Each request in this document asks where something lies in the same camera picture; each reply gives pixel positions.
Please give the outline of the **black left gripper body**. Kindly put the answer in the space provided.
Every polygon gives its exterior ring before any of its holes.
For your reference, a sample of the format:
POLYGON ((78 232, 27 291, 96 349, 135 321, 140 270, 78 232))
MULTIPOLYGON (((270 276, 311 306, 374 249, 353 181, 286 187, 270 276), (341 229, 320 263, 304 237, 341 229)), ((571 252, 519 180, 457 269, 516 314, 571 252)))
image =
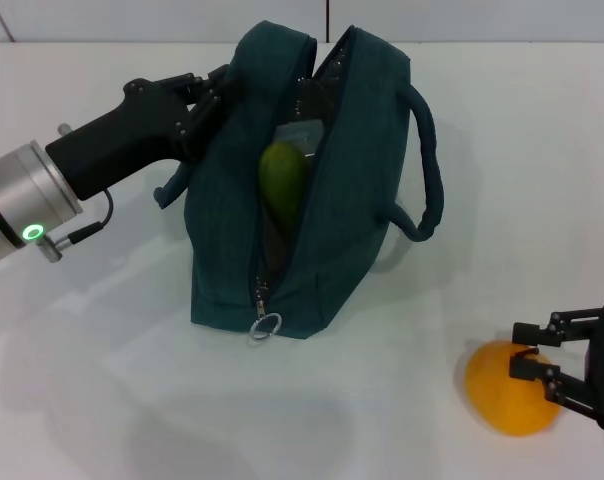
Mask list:
POLYGON ((80 200, 160 160, 189 159, 184 136, 193 79, 135 79, 112 111, 48 144, 45 151, 80 200))

